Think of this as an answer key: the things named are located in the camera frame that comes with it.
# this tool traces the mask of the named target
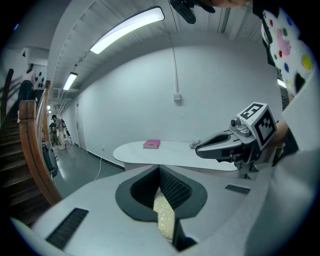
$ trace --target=pink book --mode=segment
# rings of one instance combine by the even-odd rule
[[[148,139],[144,144],[144,149],[158,149],[160,145],[160,139]]]

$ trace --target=fluorescent light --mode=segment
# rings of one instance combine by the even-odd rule
[[[69,90],[70,86],[72,85],[72,83],[74,82],[74,80],[77,78],[77,73],[73,73],[71,72],[68,79],[66,80],[63,89],[64,90]]]
[[[280,85],[280,86],[282,86],[284,88],[287,88],[285,82],[280,80],[280,79],[278,79],[278,85]]]
[[[98,42],[96,42],[94,46],[92,46],[90,51],[94,52],[95,54],[99,54],[105,48],[107,48],[109,45],[111,45],[113,42],[123,37],[124,35],[145,25],[163,21],[164,19],[165,16],[160,7],[154,7],[152,9],[148,9],[141,13],[138,13],[111,29]]]

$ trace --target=oval table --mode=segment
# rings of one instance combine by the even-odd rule
[[[218,162],[215,159],[197,156],[188,142],[161,140],[158,149],[143,148],[144,143],[145,141],[136,141],[119,146],[114,150],[113,157],[124,163],[126,171],[147,165],[179,166],[202,173],[212,173],[216,170],[217,174],[233,173],[237,170],[234,163]]]

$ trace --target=gray floor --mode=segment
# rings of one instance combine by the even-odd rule
[[[53,182],[63,198],[69,196],[83,185],[92,182],[98,172],[100,160],[83,149],[68,145],[69,150],[54,149],[59,171]],[[123,170],[101,162],[101,171],[97,179],[124,172]]]

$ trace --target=black rubber flap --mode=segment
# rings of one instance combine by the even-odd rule
[[[121,183],[115,192],[115,200],[134,220],[158,222],[158,214],[153,207],[159,187],[176,219],[195,217],[208,198],[205,187],[200,183],[164,165],[154,165]]]
[[[46,241],[63,250],[88,212],[88,210],[74,208],[72,212],[70,212],[69,215],[60,223],[60,225],[48,236]]]

